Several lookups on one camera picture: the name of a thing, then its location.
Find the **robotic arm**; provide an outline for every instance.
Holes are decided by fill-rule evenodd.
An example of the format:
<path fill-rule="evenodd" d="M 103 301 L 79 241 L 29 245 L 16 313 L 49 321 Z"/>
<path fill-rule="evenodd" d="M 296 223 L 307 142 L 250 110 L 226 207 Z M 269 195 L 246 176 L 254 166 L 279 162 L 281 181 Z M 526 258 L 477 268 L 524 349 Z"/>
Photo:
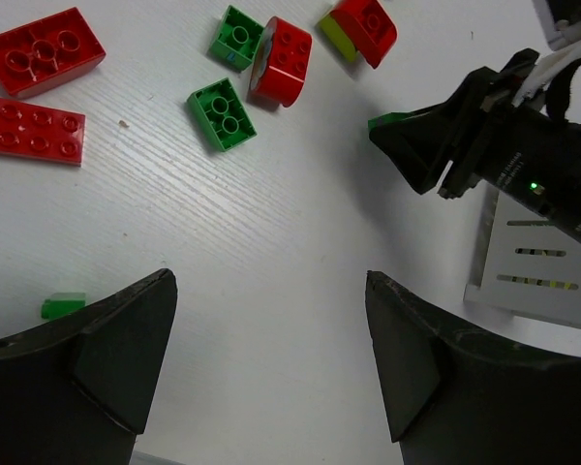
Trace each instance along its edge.
<path fill-rule="evenodd" d="M 581 0 L 535 6 L 553 54 L 537 61 L 526 49 L 500 72 L 476 70 L 443 104 L 370 121 L 370 139 L 418 194 L 446 171 L 445 199 L 484 179 L 581 242 L 581 124 L 566 120 L 581 67 Z"/>

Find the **lego stud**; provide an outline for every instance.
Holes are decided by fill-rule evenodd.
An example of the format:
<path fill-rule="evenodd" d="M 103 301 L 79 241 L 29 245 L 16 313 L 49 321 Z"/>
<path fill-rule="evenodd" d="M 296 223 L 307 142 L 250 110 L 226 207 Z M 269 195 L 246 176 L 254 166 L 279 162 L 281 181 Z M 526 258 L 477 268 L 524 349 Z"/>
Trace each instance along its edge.
<path fill-rule="evenodd" d="M 306 53 L 310 53 L 310 44 L 307 42 L 302 42 L 299 44 L 299 53 L 305 55 Z"/>
<path fill-rule="evenodd" d="M 377 15 L 370 14 L 366 17 L 366 27 L 370 32 L 377 32 L 381 26 L 381 20 Z"/>
<path fill-rule="evenodd" d="M 279 65 L 286 65 L 289 61 L 289 57 L 285 53 L 280 52 L 275 55 L 275 61 L 277 61 Z"/>
<path fill-rule="evenodd" d="M 4 63 L 12 75 L 28 75 L 30 71 L 30 58 L 23 51 L 11 50 L 4 57 Z"/>
<path fill-rule="evenodd" d="M 65 157 L 73 157 L 77 153 L 77 145 L 73 142 L 62 142 L 60 144 L 60 153 Z"/>
<path fill-rule="evenodd" d="M 287 46 L 292 42 L 292 35 L 288 32 L 283 32 L 282 35 L 280 36 L 280 42 Z"/>
<path fill-rule="evenodd" d="M 60 56 L 67 59 L 74 58 L 79 53 L 79 37 L 73 31 L 60 31 L 58 46 Z"/>
<path fill-rule="evenodd" d="M 13 147 L 19 144 L 19 138 L 10 131 L 0 133 L 0 144 L 4 147 Z"/>
<path fill-rule="evenodd" d="M 222 121 L 222 130 L 227 136 L 232 136 L 239 130 L 239 122 L 232 116 L 227 116 Z"/>
<path fill-rule="evenodd" d="M 308 67 L 306 66 L 306 64 L 303 61 L 298 61 L 294 64 L 294 69 L 300 73 L 301 75 L 303 75 L 306 70 L 308 69 Z"/>
<path fill-rule="evenodd" d="M 42 62 L 50 62 L 56 58 L 56 50 L 54 46 L 50 42 L 44 40 L 36 41 L 32 45 L 32 54 Z"/>
<path fill-rule="evenodd" d="M 229 101 L 224 97 L 215 97 L 211 102 L 211 119 L 221 121 L 229 110 Z"/>
<path fill-rule="evenodd" d="M 47 126 L 48 124 L 51 124 L 51 116 L 49 113 L 47 113 L 47 111 L 35 111 L 32 113 L 32 121 L 37 126 Z"/>
<path fill-rule="evenodd" d="M 232 33 L 230 34 L 228 43 L 234 49 L 240 49 L 245 44 L 247 44 L 250 39 L 250 34 L 248 30 L 243 26 L 234 26 Z"/>
<path fill-rule="evenodd" d="M 15 105 L 6 104 L 0 108 L 0 116 L 9 121 L 13 121 L 15 119 L 21 119 L 21 111 Z"/>
<path fill-rule="evenodd" d="M 49 147 L 49 141 L 46 138 L 36 136 L 30 140 L 30 148 L 35 152 L 43 152 Z"/>
<path fill-rule="evenodd" d="M 72 116 L 66 116 L 65 119 L 62 120 L 62 127 L 65 131 L 74 133 L 79 129 L 79 123 Z"/>

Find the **lego brick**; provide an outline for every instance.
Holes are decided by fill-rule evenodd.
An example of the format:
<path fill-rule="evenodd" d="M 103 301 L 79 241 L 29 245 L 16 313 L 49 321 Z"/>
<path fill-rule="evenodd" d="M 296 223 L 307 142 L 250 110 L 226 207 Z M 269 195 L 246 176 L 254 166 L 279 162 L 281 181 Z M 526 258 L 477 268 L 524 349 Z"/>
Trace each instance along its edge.
<path fill-rule="evenodd" d="M 329 13 L 323 16 L 319 21 L 319 28 L 348 62 L 352 63 L 355 61 L 355 58 L 359 54 L 357 48 L 355 48 L 355 45 L 351 42 L 349 36 L 345 34 L 342 27 L 338 25 L 336 20 L 331 17 Z"/>
<path fill-rule="evenodd" d="M 254 62 L 263 30 L 253 19 L 229 6 L 209 53 L 243 71 Z"/>
<path fill-rule="evenodd" d="M 290 107 L 299 97 L 312 51 L 312 36 L 278 18 L 269 19 L 252 70 L 250 92 Z"/>
<path fill-rule="evenodd" d="M 0 34 L 0 83 L 28 98 L 95 68 L 106 52 L 77 8 Z"/>
<path fill-rule="evenodd" d="M 377 118 L 373 118 L 368 121 L 368 129 L 373 130 L 389 123 L 397 123 L 409 117 L 413 116 L 413 113 L 388 113 Z"/>
<path fill-rule="evenodd" d="M 86 306 L 84 293 L 58 293 L 46 299 L 41 307 L 41 318 L 56 320 Z"/>
<path fill-rule="evenodd" d="M 81 164 L 85 116 L 0 99 L 0 154 Z"/>
<path fill-rule="evenodd" d="M 223 152 L 251 139 L 256 130 L 226 78 L 194 92 L 187 100 L 204 134 Z"/>
<path fill-rule="evenodd" d="M 330 15 L 373 68 L 398 39 L 396 26 L 378 0 L 342 0 Z"/>

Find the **black strap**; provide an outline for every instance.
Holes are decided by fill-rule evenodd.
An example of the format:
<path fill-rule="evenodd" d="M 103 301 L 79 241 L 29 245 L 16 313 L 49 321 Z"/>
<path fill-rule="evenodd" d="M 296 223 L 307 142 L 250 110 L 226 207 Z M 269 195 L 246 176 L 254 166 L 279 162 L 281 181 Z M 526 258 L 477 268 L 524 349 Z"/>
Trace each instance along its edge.
<path fill-rule="evenodd" d="M 581 67 L 581 58 L 561 70 L 546 91 L 546 114 L 556 123 L 567 123 L 566 112 L 570 108 L 570 86 L 574 74 Z"/>

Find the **white wooden surface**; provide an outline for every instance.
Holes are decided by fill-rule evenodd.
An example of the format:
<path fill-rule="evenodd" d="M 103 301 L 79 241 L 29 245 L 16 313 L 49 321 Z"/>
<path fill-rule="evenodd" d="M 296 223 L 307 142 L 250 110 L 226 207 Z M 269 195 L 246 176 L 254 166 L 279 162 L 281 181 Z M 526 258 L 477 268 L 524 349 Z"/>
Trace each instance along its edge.
<path fill-rule="evenodd" d="M 234 4 L 311 30 L 328 7 Z M 316 39 L 296 105 L 248 106 L 259 135 L 209 156 L 182 104 L 226 76 L 247 88 L 248 74 L 205 55 L 228 4 L 78 2 L 107 59 L 31 102 L 86 113 L 85 162 L 0 158 L 0 336 L 37 325 L 53 292 L 97 299 L 171 268 L 180 301 L 138 450 L 189 464 L 402 463 L 366 324 L 367 269 L 499 333 L 581 354 L 579 331 L 462 309 L 482 189 L 417 196 L 366 135 L 370 117 L 444 100 L 472 69 L 545 51 L 531 2 L 383 4 L 400 39 L 378 70 L 347 73 Z M 71 6 L 0 0 L 0 32 Z"/>

